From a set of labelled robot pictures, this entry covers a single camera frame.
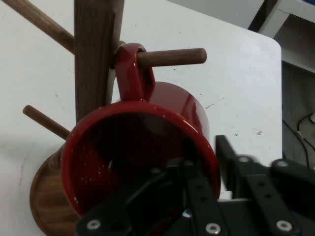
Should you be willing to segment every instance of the wooden peg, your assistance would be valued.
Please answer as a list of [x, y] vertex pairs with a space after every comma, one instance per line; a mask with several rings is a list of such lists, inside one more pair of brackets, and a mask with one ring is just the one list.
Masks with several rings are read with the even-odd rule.
[[68, 51], [74, 53], [73, 36], [28, 0], [2, 1], [57, 41]]
[[138, 53], [138, 67], [200, 64], [207, 60], [203, 48]]
[[23, 109], [23, 113], [27, 115], [32, 120], [36, 121], [40, 125], [44, 126], [46, 129], [50, 130], [54, 134], [58, 135], [62, 139], [66, 140], [70, 131], [50, 119], [48, 116], [44, 115], [42, 112], [38, 111], [31, 105], [27, 105]]
[[[27, 115], [32, 120], [36, 121], [40, 125], [44, 126], [46, 129], [50, 130], [54, 134], [58, 135], [59, 137], [63, 138], [64, 140], [70, 134], [70, 131], [55, 122], [54, 120], [50, 119], [48, 116], [44, 115], [42, 112], [38, 111], [31, 105], [27, 105], [23, 109], [23, 113]], [[63, 145], [56, 151], [48, 160], [48, 166], [52, 170], [59, 170], [60, 169], [60, 162], [61, 162], [61, 154], [63, 151]]]

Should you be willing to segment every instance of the wood grain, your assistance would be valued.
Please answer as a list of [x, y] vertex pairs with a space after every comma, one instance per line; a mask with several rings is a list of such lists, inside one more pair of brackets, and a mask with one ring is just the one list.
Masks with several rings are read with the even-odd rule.
[[60, 172], [51, 170], [48, 160], [39, 168], [31, 185], [31, 212], [47, 236], [73, 236], [79, 216], [63, 192]]
[[74, 53], [73, 36], [28, 0], [2, 1], [57, 41], [68, 51]]
[[75, 103], [77, 122], [111, 103], [124, 0], [75, 0]]

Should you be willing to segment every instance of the screw head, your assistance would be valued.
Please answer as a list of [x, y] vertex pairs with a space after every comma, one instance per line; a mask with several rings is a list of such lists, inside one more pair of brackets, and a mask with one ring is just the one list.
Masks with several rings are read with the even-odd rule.
[[248, 157], [246, 157], [246, 156], [241, 156], [240, 158], [238, 158], [238, 160], [240, 162], [249, 162], [250, 161], [250, 159]]
[[88, 230], [97, 230], [100, 227], [100, 221], [99, 220], [90, 220], [87, 224]]
[[221, 232], [221, 227], [216, 223], [206, 225], [206, 232], [210, 235], [218, 235]]
[[280, 230], [280, 231], [283, 231], [283, 232], [289, 232], [292, 230], [292, 225], [285, 221], [285, 220], [279, 220], [277, 222], [277, 228]]
[[288, 163], [286, 163], [285, 161], [278, 161], [278, 162], [277, 162], [277, 166], [280, 166], [280, 167], [287, 167], [287, 166], [288, 166]]

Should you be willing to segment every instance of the white speckle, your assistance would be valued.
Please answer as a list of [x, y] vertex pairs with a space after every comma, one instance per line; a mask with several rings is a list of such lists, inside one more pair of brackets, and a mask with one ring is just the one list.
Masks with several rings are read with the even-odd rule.
[[111, 169], [112, 168], [112, 164], [113, 164], [113, 160], [111, 160], [108, 164], [108, 168]]

